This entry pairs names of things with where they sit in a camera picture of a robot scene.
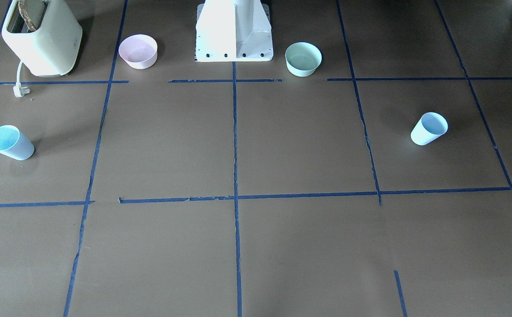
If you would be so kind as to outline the light blue cup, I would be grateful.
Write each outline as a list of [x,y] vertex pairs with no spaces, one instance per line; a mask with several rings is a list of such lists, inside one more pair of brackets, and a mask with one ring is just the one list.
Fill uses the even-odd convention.
[[413,143],[425,146],[448,131],[448,121],[441,114],[427,112],[422,115],[410,134]]
[[0,126],[0,153],[23,161],[33,155],[33,143],[14,125]]

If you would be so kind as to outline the toast bread slice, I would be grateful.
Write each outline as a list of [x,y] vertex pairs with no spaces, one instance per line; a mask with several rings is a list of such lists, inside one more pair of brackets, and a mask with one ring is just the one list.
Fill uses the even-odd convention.
[[19,0],[18,10],[29,32],[34,32],[42,24],[47,7],[46,0]]

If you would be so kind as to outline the pink bowl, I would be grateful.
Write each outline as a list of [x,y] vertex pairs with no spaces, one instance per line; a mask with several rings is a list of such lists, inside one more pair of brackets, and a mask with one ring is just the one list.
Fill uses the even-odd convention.
[[158,48],[156,40],[151,36],[135,34],[121,42],[118,52],[131,68],[145,70],[155,64]]

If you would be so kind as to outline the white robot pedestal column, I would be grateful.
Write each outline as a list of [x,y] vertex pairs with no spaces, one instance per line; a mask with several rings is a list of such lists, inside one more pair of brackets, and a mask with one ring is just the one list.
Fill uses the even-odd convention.
[[268,62],[274,48],[270,8],[260,0],[206,0],[197,6],[194,59]]

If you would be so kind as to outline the mint green bowl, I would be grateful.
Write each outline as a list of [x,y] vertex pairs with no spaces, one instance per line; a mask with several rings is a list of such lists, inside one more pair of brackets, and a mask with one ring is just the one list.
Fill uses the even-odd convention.
[[286,67],[297,77],[308,77],[314,74],[321,65],[323,56],[319,48],[308,42],[297,42],[286,49]]

